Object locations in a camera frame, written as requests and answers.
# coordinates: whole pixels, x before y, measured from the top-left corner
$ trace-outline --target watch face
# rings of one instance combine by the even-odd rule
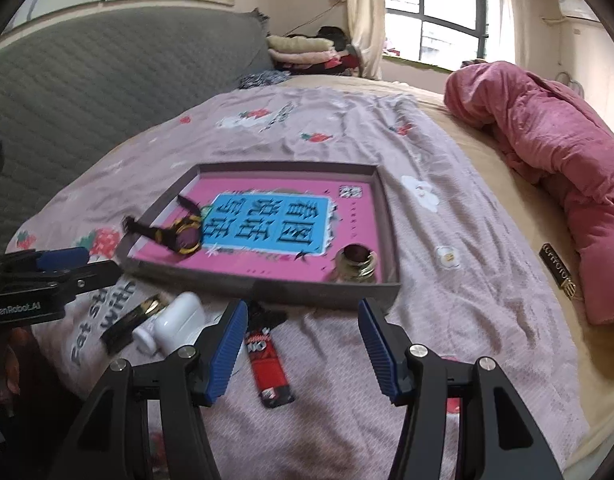
[[[196,224],[182,226],[176,234],[176,248],[181,253],[190,253],[199,249],[200,229]]]

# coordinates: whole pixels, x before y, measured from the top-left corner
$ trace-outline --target window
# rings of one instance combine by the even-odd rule
[[[385,0],[388,54],[457,70],[485,57],[487,0]]]

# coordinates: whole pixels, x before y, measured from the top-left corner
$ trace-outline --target watch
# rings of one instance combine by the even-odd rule
[[[133,216],[126,216],[122,221],[122,226],[129,234],[146,236],[177,254],[190,256],[202,247],[200,208],[191,200],[180,195],[178,195],[178,203],[190,213],[175,220],[171,227],[149,226],[137,221]]]

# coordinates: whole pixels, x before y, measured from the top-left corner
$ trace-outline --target metal screw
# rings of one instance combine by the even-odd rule
[[[111,364],[109,365],[111,370],[113,370],[114,372],[121,372],[122,370],[126,368],[126,366],[127,366],[127,361],[125,359],[114,359],[113,361],[111,361]]]
[[[196,355],[196,349],[191,345],[181,346],[178,355],[183,359],[189,359]]]
[[[411,345],[409,347],[409,353],[414,357],[424,357],[429,354],[429,350],[424,345]]]
[[[487,371],[491,371],[496,368],[496,362],[491,357],[482,357],[478,361],[480,368],[484,368]]]

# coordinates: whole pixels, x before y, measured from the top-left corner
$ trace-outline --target air conditioner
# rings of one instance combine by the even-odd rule
[[[579,20],[589,20],[591,22],[600,22],[598,17],[591,10],[584,0],[558,0],[560,5],[560,13],[565,18],[578,18]]]

